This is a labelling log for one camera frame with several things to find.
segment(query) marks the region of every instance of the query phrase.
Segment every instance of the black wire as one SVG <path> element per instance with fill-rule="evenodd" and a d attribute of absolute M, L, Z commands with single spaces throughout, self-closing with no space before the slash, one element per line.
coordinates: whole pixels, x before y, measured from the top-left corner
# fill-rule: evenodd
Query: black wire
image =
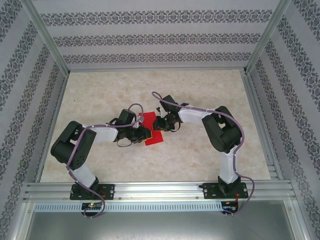
<path fill-rule="evenodd" d="M 118 141 L 116 141 L 116 144 L 117 144 L 117 146 L 118 146 L 119 148 L 126 148 L 126 147 L 131 146 L 131 145 L 132 145 L 132 142 L 131 142 L 129 145 L 127 145 L 127 146 L 120 146 L 120 145 L 119 145 L 119 140 L 118 140 Z"/>
<path fill-rule="evenodd" d="M 172 131 L 171 129 L 169 129 L 169 131 L 170 131 L 170 132 L 172 132 L 172 133 L 178 132 L 178 130 L 180 129 L 180 127 L 181 127 L 181 123 L 179 122 L 179 127 L 178 127 L 178 129 L 177 129 L 177 130 Z"/>

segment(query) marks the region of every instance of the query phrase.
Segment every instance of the damask pattern wall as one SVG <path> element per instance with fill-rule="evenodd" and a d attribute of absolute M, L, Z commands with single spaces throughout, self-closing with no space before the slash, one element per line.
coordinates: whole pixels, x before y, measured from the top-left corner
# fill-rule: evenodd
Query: damask pattern wall
<path fill-rule="evenodd" d="M 33 182 L 66 80 L 18 0 L 0 0 L 0 240 Z"/>
<path fill-rule="evenodd" d="M 320 239 L 320 1 L 293 0 L 251 72 L 311 239 Z"/>
<path fill-rule="evenodd" d="M 35 0 L 69 69 L 244 67 L 279 0 Z"/>

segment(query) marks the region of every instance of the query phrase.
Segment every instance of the marble floor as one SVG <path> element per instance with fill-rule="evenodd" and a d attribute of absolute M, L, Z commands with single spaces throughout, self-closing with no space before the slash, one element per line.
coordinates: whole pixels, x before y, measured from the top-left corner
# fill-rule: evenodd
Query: marble floor
<path fill-rule="evenodd" d="M 124 71 L 71 73 L 51 145 L 70 121 L 84 125 L 109 122 L 132 103 L 145 112 L 159 102 L 152 91 L 171 95 L 179 104 L 204 109 L 226 106 L 242 125 L 245 143 L 239 150 L 238 171 L 255 180 L 270 174 L 247 95 L 238 70 Z M 139 107 L 133 107 L 138 113 Z M 184 123 L 178 132 L 163 132 L 164 142 L 118 147 L 115 142 L 92 146 L 86 163 L 100 182 L 212 181 L 219 175 L 218 152 L 203 126 Z M 47 156 L 41 182 L 73 182 L 64 164 Z"/>

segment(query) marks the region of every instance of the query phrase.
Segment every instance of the metal bracket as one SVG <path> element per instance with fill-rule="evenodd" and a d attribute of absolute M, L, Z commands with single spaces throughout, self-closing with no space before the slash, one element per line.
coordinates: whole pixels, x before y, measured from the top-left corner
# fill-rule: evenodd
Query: metal bracket
<path fill-rule="evenodd" d="M 217 182 L 204 183 L 199 188 L 202 188 L 204 199 L 235 199 L 237 193 L 239 199 L 247 199 L 249 196 L 247 185 L 244 182 L 240 182 L 233 191 L 226 194 L 219 189 Z"/>
<path fill-rule="evenodd" d="M 96 191 L 100 194 L 104 200 L 113 200 L 115 193 L 115 185 L 114 184 L 99 184 L 98 190 Z M 70 192 L 70 200 L 100 200 L 100 198 L 94 195 L 92 198 L 88 197 L 87 194 L 81 194 L 79 191 L 79 185 L 73 184 Z"/>

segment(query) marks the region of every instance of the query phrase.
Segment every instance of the gray metal panel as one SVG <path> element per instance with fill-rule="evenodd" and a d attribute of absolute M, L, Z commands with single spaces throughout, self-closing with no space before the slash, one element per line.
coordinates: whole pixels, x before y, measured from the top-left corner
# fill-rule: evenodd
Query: gray metal panel
<path fill-rule="evenodd" d="M 283 201 L 251 202 L 238 216 L 217 212 L 34 213 L 28 240 L 293 240 Z"/>

